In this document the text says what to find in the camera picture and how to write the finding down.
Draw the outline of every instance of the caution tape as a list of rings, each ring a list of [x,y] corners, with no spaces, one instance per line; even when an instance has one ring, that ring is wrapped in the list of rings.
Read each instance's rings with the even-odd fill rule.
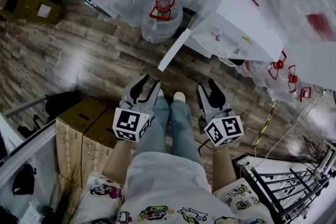
[[[266,131],[268,125],[269,125],[269,122],[271,121],[271,119],[272,119],[272,117],[273,117],[273,114],[274,114],[274,112],[275,112],[275,109],[277,108],[278,103],[279,103],[279,101],[275,101],[275,102],[273,103],[272,110],[271,110],[271,112],[269,113],[269,115],[268,115],[268,117],[267,117],[267,121],[266,121],[264,127],[262,128],[261,133],[259,134],[259,138],[258,138],[258,140],[257,140],[257,143],[256,143],[255,147],[259,144],[261,137],[262,137],[263,134],[265,133],[265,131]]]

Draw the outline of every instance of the jeans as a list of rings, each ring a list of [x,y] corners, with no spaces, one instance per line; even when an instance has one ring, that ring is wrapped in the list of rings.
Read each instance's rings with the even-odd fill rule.
[[[154,120],[141,138],[135,156],[142,152],[166,153],[165,130],[170,119],[173,129],[173,152],[175,156],[201,163],[201,157],[194,142],[189,106],[175,100],[170,108],[164,97],[159,96],[153,108]]]

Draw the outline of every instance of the red plastic frame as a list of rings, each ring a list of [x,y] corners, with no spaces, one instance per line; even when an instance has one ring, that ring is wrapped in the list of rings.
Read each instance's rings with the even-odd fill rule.
[[[284,56],[284,59],[282,60],[282,61],[284,62],[284,61],[286,61],[286,59],[287,59],[287,55],[285,54],[284,51],[282,51],[281,53],[282,53],[282,55]],[[274,80],[277,80],[277,78],[278,78],[278,74],[279,74],[279,69],[277,69],[277,76],[276,76],[276,77],[274,77],[274,76],[272,75],[272,73],[270,72],[270,71],[272,70],[272,68],[273,68],[273,64],[275,64],[275,63],[276,63],[276,62],[272,62],[272,63],[271,63],[271,68],[268,69],[268,73],[269,73],[269,75],[270,75]]]
[[[303,93],[305,92],[305,89],[309,89],[309,94],[308,94],[308,97],[304,97],[303,96]],[[303,98],[310,98],[310,94],[311,94],[311,88],[310,87],[303,87],[302,89],[301,89],[301,91],[300,91],[300,102],[302,102],[302,99]]]
[[[170,8],[169,8],[169,10],[167,11],[167,13],[168,13],[167,18],[163,18],[163,17],[160,17],[160,16],[153,15],[153,12],[155,11],[155,9],[157,9],[157,6],[158,6],[158,0],[156,0],[156,5],[154,6],[154,8],[153,8],[153,10],[151,11],[151,13],[149,14],[149,16],[150,16],[151,18],[154,18],[154,19],[158,19],[158,20],[163,20],[163,21],[169,22],[169,21],[170,21],[170,15],[171,15],[171,13],[172,13],[171,8],[172,8],[172,6],[174,6],[174,4],[175,4],[175,0],[173,0],[173,3],[172,3],[171,5],[169,5]]]
[[[294,67],[294,72],[293,72],[293,73],[291,73],[291,71],[290,71],[290,69],[291,69],[292,67]],[[289,82],[289,77],[290,77],[290,75],[295,76],[295,65],[290,66],[290,67],[288,68],[288,70],[289,70],[289,73],[288,73],[288,87],[289,87],[289,93],[293,93],[293,92],[296,91],[296,83],[290,83],[290,82]],[[294,85],[295,85],[295,89],[294,89],[294,90],[290,90],[291,87],[290,87],[289,84],[294,84]]]

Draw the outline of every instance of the white shoe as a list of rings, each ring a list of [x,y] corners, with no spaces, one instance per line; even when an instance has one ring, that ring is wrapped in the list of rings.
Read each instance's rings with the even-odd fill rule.
[[[182,102],[185,102],[185,95],[183,92],[176,92],[174,94],[174,100],[180,100]]]
[[[164,94],[163,94],[163,91],[162,91],[162,89],[160,89],[160,91],[159,91],[159,96],[162,96],[162,97],[164,97]]]

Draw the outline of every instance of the white cable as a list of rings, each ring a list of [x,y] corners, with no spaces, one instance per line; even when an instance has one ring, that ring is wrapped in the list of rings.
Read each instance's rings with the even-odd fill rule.
[[[269,152],[266,154],[265,158],[256,166],[256,167],[252,167],[252,169],[256,169],[260,164],[262,164],[268,157],[269,154],[272,152],[272,150],[279,144],[279,142],[287,135],[289,134],[289,132],[298,124],[300,124],[309,114],[309,112],[315,107],[317,106],[317,104],[319,103],[320,99],[323,97],[323,95],[319,98],[319,100],[316,102],[315,105],[313,105],[307,112],[307,114],[302,118],[302,120],[300,120],[299,122],[297,122],[297,120],[300,118],[301,113],[312,103],[316,100],[316,98],[322,93],[323,91],[319,92],[315,98],[309,103],[307,104],[299,113],[298,117],[296,118],[294,125],[271,147],[271,149],[269,150]]]

